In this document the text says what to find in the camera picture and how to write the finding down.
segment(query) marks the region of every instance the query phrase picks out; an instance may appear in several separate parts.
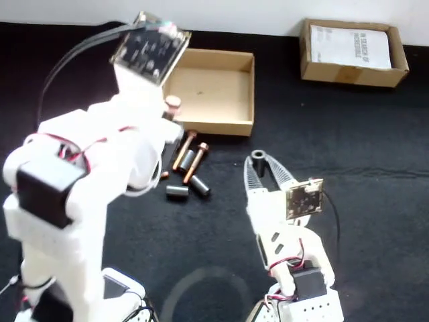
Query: white wall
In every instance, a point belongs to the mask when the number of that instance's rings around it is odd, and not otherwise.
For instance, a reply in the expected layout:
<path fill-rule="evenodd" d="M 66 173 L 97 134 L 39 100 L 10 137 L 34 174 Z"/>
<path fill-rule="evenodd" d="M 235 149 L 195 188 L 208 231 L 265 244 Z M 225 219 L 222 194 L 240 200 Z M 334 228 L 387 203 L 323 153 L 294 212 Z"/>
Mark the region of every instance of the white wall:
<path fill-rule="evenodd" d="M 190 30 L 297 36 L 304 17 L 390 23 L 429 46 L 429 0 L 0 0 L 0 21 L 97 24 L 140 10 Z"/>

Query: screw hole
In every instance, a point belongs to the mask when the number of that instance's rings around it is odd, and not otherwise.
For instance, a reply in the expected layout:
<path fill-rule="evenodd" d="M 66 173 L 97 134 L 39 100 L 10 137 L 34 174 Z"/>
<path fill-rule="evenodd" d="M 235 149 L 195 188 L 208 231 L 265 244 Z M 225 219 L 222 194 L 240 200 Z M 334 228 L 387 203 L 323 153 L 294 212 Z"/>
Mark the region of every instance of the screw hole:
<path fill-rule="evenodd" d="M 274 233 L 273 237 L 271 237 L 271 241 L 275 242 L 277 240 L 277 238 L 279 237 L 279 235 L 280 235 L 279 233 Z"/>
<path fill-rule="evenodd" d="M 277 246 L 277 248 L 275 249 L 274 253 L 278 255 L 282 251 L 283 247 L 283 244 L 279 244 L 279 246 Z"/>

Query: black cable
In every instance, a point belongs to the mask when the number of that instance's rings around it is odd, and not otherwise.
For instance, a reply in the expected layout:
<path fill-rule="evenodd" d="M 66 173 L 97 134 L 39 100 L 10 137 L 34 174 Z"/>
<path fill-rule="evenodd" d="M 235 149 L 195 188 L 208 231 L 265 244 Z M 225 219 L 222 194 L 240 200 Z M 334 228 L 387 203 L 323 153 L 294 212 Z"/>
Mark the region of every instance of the black cable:
<path fill-rule="evenodd" d="M 153 308 L 152 306 L 149 306 L 149 305 L 147 305 L 147 306 L 145 306 L 145 307 L 142 305 L 143 301 L 146 301 L 146 302 L 148 303 L 148 302 L 149 302 L 149 299 L 148 299 L 147 297 L 145 297 L 145 298 L 141 297 L 141 295 L 140 295 L 139 293 L 134 292 L 134 291 L 132 291 L 132 290 L 126 290 L 126 291 L 125 291 L 125 293 L 132 293 L 132 294 L 136 294 L 136 295 L 140 298 L 141 304 L 140 304 L 140 306 L 139 306 L 136 310 L 134 310 L 134 312 L 131 312 L 131 313 L 130 313 L 126 318 L 125 318 L 125 320 L 123 320 L 123 322 L 128 322 L 129 320 L 133 319 L 137 314 L 139 314 L 140 312 L 142 312 L 142 311 L 144 311 L 144 310 L 148 310 L 148 311 L 150 311 L 150 317 L 149 317 L 149 320 L 147 320 L 147 322 L 152 322 L 152 321 L 153 321 L 153 319 L 154 319 L 154 313 L 155 313 L 154 308 Z"/>
<path fill-rule="evenodd" d="M 279 316 L 279 322 L 282 322 L 282 317 L 280 317 L 280 309 L 279 309 L 280 302 L 281 301 L 277 301 L 277 314 Z"/>
<path fill-rule="evenodd" d="M 330 195 L 323 190 L 323 195 L 328 199 L 330 206 L 332 207 L 332 210 L 334 212 L 335 216 L 335 224 L 336 224 L 336 269 L 338 270 L 341 262 L 341 222 L 340 222 L 340 215 L 338 213 L 338 210 L 336 209 L 336 205 L 334 204 L 333 199 L 330 197 Z"/>
<path fill-rule="evenodd" d="M 137 314 L 139 314 L 140 312 L 144 311 L 144 310 L 148 310 L 150 311 L 150 318 L 148 322 L 151 322 L 153 317 L 154 317 L 154 309 L 152 307 L 138 307 L 134 312 L 131 312 L 126 318 L 125 320 L 123 320 L 123 322 L 128 322 L 131 319 L 133 319 L 134 317 L 137 316 Z"/>
<path fill-rule="evenodd" d="M 46 285 L 48 285 L 49 283 L 51 283 L 52 281 L 52 277 L 49 277 L 49 279 L 39 285 L 35 285 L 35 286 L 30 286 L 30 285 L 25 285 L 25 284 L 21 284 L 21 287 L 23 289 L 28 289 L 28 290 L 38 290 L 40 288 L 45 287 Z"/>
<path fill-rule="evenodd" d="M 137 23 L 136 25 L 122 25 L 117 28 L 113 28 L 111 30 L 107 30 L 105 32 L 101 32 L 97 35 L 91 36 L 81 43 L 75 45 L 71 50 L 69 50 L 53 67 L 50 71 L 49 75 L 46 77 L 44 81 L 44 85 L 42 91 L 40 92 L 40 96 L 38 99 L 38 105 L 36 108 L 36 118 L 34 123 L 34 131 L 37 132 L 40 124 L 40 119 L 42 118 L 42 109 L 43 109 L 43 100 L 46 91 L 54 80 L 55 76 L 66 66 L 73 58 L 78 56 L 80 53 L 92 48 L 94 46 L 104 44 L 105 42 L 110 42 L 112 40 L 116 40 L 125 34 L 135 31 L 135 30 L 156 30 L 159 28 L 158 23 L 151 23 L 147 26 L 145 21 Z"/>

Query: copper bolt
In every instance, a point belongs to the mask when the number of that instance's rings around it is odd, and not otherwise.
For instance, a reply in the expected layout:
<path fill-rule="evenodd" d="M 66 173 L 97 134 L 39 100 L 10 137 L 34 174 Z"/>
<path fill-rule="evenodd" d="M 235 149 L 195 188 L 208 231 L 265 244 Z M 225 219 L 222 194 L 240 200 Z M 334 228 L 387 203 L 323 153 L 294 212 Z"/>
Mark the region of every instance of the copper bolt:
<path fill-rule="evenodd" d="M 175 116 L 179 113 L 180 106 L 182 104 L 182 100 L 179 97 L 169 95 L 166 97 L 165 102 L 168 105 L 168 113 L 170 115 Z"/>
<path fill-rule="evenodd" d="M 170 174 L 168 173 L 168 171 L 164 171 L 163 173 L 161 173 L 161 179 L 167 179 L 168 178 L 168 176 L 169 176 Z"/>
<path fill-rule="evenodd" d="M 188 181 L 191 179 L 192 175 L 194 174 L 194 172 L 196 170 L 196 167 L 199 165 L 199 163 L 202 159 L 202 156 L 204 155 L 205 152 L 208 151 L 208 144 L 207 143 L 203 142 L 198 147 L 200 149 L 198 150 L 198 153 L 196 154 L 196 157 L 195 157 L 194 161 L 192 162 L 192 164 L 189 168 L 189 171 L 185 176 L 185 179 L 183 179 L 184 184 L 187 184 Z"/>
<path fill-rule="evenodd" d="M 179 155 L 177 156 L 176 161 L 173 163 L 173 170 L 176 171 L 179 167 L 180 161 L 182 161 L 183 156 L 185 155 L 185 152 L 188 150 L 190 143 L 192 140 L 196 137 L 196 131 L 189 131 L 188 132 L 188 138 L 186 139 L 185 143 L 183 143 L 182 149 L 180 149 Z"/>

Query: black cylinder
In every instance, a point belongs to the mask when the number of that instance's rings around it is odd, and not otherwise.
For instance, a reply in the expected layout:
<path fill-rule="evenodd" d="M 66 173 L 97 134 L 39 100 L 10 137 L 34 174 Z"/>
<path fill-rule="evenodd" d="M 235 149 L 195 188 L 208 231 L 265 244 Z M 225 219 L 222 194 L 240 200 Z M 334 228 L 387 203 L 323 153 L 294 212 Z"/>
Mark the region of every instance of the black cylinder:
<path fill-rule="evenodd" d="M 167 198 L 185 200 L 189 197 L 189 188 L 187 186 L 172 186 L 166 187 Z"/>
<path fill-rule="evenodd" d="M 189 185 L 194 189 L 201 197 L 208 197 L 211 189 L 204 183 L 199 177 L 192 176 L 189 180 Z"/>
<path fill-rule="evenodd" d="M 183 156 L 183 159 L 179 165 L 179 169 L 183 172 L 188 172 L 192 161 L 195 159 L 195 152 L 192 150 L 186 151 L 185 155 Z"/>
<path fill-rule="evenodd" d="M 263 150 L 255 150 L 251 153 L 253 168 L 260 178 L 265 174 L 265 167 L 267 166 L 267 161 L 265 160 L 266 155 L 267 154 Z"/>

